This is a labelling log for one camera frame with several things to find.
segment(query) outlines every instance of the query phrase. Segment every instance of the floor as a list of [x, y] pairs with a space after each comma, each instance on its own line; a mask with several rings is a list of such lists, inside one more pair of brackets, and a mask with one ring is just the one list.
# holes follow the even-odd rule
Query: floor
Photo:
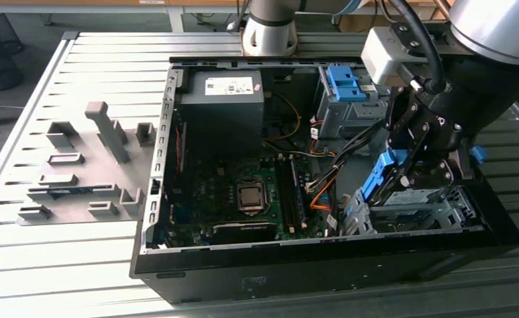
[[[24, 74], [24, 82], [16, 88], [0, 92], [0, 106], [26, 106], [66, 31], [171, 32], [170, 20], [162, 14], [58, 14], [54, 15], [52, 26], [43, 25], [40, 15], [12, 14], [8, 17], [26, 45], [26, 49], [14, 57]], [[225, 31], [234, 17], [233, 15], [229, 19], [229, 14], [217, 14], [211, 18], [205, 18], [206, 24], [199, 25], [197, 18], [186, 15], [186, 30], [189, 32]], [[325, 15], [301, 15], [297, 26], [299, 32], [337, 32], [330, 17]], [[0, 108], [0, 149], [19, 113], [19, 109]]]

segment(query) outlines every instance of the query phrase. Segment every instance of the black cable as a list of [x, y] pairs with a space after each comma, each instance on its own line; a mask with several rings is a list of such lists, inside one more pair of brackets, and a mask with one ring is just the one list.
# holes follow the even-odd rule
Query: black cable
[[377, 13], [378, 13], [378, 10], [377, 10], [377, 8], [378, 8], [377, 0], [374, 0], [374, 2], [375, 2], [374, 16], [371, 17], [371, 23], [370, 23], [369, 27], [363, 28], [363, 29], [361, 29], [358, 31], [354, 31], [354, 32], [366, 32], [366, 31], [370, 31], [371, 28], [374, 27], [375, 21], [377, 21]]
[[225, 27], [227, 27], [230, 19], [233, 18], [233, 15], [234, 15], [234, 13], [230, 13], [230, 15], [227, 16], [225, 24], [223, 24]]
[[397, 20], [393, 18], [390, 11], [387, 10], [387, 6], [385, 5], [385, 0], [379, 0], [379, 6], [382, 8], [383, 16], [391, 23], [397, 23]]
[[374, 16], [371, 17], [371, 24], [369, 25], [367, 31], [371, 30], [371, 28], [375, 25], [375, 21], [377, 21], [377, 7], [378, 7], [377, 0], [374, 0], [374, 4], [375, 4], [375, 6], [374, 6]]
[[337, 153], [337, 157], [333, 160], [333, 165], [337, 164], [337, 162], [342, 159], [345, 155], [350, 154], [351, 152], [355, 152], [358, 149], [363, 148], [369, 144], [369, 142], [371, 142], [374, 135], [382, 128], [383, 122], [383, 119], [381, 121], [377, 121], [370, 127], [363, 129], [361, 133], [358, 133], [350, 139], [342, 150]]
[[407, 20], [410, 29], [415, 34], [417, 40], [421, 43], [423, 48], [426, 59], [430, 63], [431, 70], [431, 79], [425, 83], [425, 90], [433, 94], [439, 94], [446, 88], [446, 75], [445, 68], [442, 67], [442, 61], [439, 59], [439, 54], [437, 47], [430, 38], [429, 31], [425, 28], [425, 25], [418, 18], [418, 15], [406, 0], [390, 0], [391, 4], [395, 6], [395, 9], [399, 11], [399, 14]]
[[330, 199], [330, 215], [337, 219], [337, 234], [339, 236], [339, 211], [338, 211], [338, 196], [337, 196], [337, 182], [329, 188]]

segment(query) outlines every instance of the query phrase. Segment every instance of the slotted metal table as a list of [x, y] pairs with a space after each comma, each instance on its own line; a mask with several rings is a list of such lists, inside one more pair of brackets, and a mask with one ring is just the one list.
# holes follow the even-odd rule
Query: slotted metal table
[[[363, 42], [358, 34], [302, 34], [302, 55], [358, 55]], [[0, 317], [517, 317], [519, 248], [422, 284], [173, 307], [129, 277], [135, 221], [15, 223], [30, 180], [54, 151], [44, 137], [50, 122], [104, 100], [125, 129], [157, 123], [170, 56], [238, 55], [239, 38], [223, 33], [80, 33], [60, 42], [0, 153]], [[517, 104], [478, 143], [489, 152], [482, 170], [519, 228]]]

